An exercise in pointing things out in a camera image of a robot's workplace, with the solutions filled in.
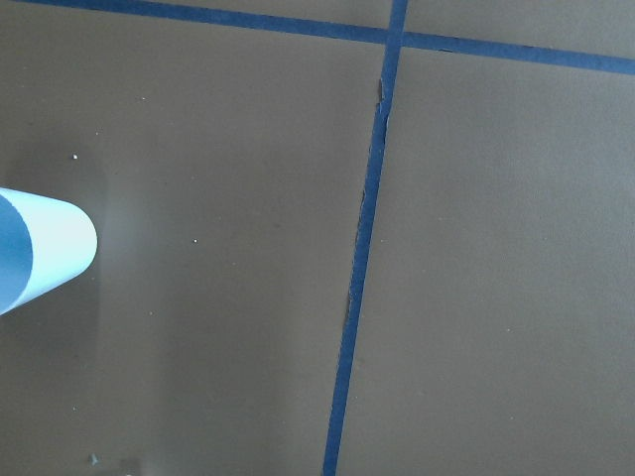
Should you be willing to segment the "right light blue cup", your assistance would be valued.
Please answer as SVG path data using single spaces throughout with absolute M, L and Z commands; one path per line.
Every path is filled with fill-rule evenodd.
M 1 312 L 83 273 L 97 251 L 89 216 L 76 205 L 1 189 Z

